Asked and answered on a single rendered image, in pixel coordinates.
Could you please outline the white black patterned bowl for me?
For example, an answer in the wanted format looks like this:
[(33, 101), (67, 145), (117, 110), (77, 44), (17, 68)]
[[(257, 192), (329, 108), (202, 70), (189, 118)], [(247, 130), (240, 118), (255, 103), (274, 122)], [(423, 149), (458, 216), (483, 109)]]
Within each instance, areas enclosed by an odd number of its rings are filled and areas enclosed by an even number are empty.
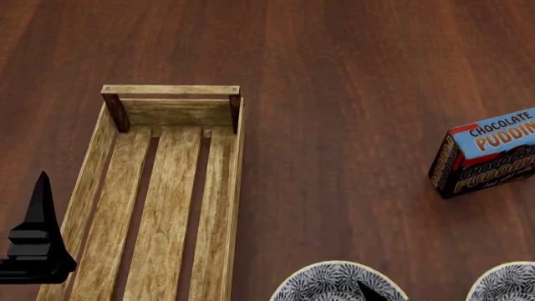
[(331, 260), (314, 263), (290, 275), (269, 301), (371, 301), (360, 284), (385, 301), (409, 301), (406, 293), (383, 273), (360, 263)]
[(510, 262), (482, 274), (464, 301), (535, 301), (535, 262)]

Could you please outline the chocolate pudding box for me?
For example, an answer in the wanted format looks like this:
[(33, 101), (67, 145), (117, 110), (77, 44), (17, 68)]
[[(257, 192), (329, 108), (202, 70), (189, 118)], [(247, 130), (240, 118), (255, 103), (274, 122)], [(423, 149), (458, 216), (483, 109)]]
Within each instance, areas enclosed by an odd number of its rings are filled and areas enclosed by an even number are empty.
[(535, 175), (535, 107), (454, 127), (429, 169), (444, 199)]

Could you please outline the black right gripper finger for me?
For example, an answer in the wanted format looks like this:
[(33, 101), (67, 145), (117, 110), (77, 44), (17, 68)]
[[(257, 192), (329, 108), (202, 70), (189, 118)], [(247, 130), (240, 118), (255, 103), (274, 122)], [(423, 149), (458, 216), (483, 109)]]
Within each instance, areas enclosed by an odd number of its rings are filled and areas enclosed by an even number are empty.
[(375, 290), (370, 288), (368, 285), (358, 281), (359, 290), (364, 298), (364, 301), (389, 301), (386, 297), (377, 293)]

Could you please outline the wooden slatted tray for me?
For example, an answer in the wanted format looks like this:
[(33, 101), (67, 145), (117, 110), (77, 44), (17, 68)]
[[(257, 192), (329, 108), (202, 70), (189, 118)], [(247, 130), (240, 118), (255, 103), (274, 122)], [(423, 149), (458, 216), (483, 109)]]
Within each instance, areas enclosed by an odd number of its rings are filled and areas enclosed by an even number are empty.
[(176, 301), (201, 149), (210, 148), (188, 301), (230, 301), (245, 138), (237, 86), (107, 84), (61, 232), (77, 273), (36, 301), (110, 301), (158, 140), (123, 301)]

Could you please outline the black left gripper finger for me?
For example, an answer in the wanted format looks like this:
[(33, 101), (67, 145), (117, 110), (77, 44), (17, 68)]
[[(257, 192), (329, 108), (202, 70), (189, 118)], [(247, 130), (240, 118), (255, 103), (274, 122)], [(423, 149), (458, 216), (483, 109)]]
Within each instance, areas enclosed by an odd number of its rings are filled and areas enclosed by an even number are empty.
[(23, 222), (8, 235), (9, 258), (37, 257), (72, 260), (66, 250), (54, 210), (49, 177), (41, 172), (35, 182)]

